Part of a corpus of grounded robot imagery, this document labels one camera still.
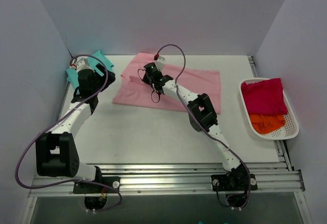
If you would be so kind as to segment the pink t-shirt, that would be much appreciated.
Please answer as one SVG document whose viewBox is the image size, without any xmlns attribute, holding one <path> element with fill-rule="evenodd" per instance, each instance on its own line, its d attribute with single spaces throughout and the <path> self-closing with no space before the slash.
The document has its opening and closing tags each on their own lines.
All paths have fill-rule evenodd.
<svg viewBox="0 0 327 224">
<path fill-rule="evenodd" d="M 171 111 L 185 111 L 180 101 L 162 95 L 158 98 L 152 94 L 152 89 L 143 83 L 138 74 L 143 72 L 143 66 L 153 61 L 153 54 L 138 53 L 121 73 L 122 84 L 112 102 L 119 105 L 138 106 Z M 198 70 L 186 68 L 178 79 L 178 84 L 188 90 L 206 93 L 214 106 L 216 113 L 221 108 L 221 82 L 217 70 Z"/>
</svg>

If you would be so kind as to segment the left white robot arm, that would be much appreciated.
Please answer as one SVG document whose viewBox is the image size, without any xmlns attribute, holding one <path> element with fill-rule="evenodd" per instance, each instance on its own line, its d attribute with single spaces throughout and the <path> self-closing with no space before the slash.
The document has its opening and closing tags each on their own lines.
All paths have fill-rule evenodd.
<svg viewBox="0 0 327 224">
<path fill-rule="evenodd" d="M 99 170 L 95 166 L 80 161 L 75 137 L 84 122 L 93 115 L 99 103 L 98 93 L 115 81 L 115 74 L 99 63 L 96 69 L 78 64 L 77 75 L 79 85 L 63 121 L 35 142 L 36 168 L 40 176 L 85 180 L 85 188 L 97 193 L 103 187 L 103 180 L 98 177 Z"/>
</svg>

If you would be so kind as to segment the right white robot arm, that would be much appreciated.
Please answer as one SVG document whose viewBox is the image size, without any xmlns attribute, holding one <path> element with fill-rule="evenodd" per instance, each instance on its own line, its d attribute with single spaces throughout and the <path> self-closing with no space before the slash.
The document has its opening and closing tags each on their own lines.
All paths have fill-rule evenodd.
<svg viewBox="0 0 327 224">
<path fill-rule="evenodd" d="M 218 150 L 223 168 L 230 173 L 227 176 L 228 186 L 234 190 L 240 189 L 245 184 L 245 177 L 241 172 L 249 174 L 249 170 L 222 134 L 210 97 L 205 93 L 194 93 L 178 84 L 171 76 L 164 76 L 154 62 L 146 64 L 144 71 L 142 81 L 153 91 L 181 102 L 193 129 L 206 135 Z"/>
</svg>

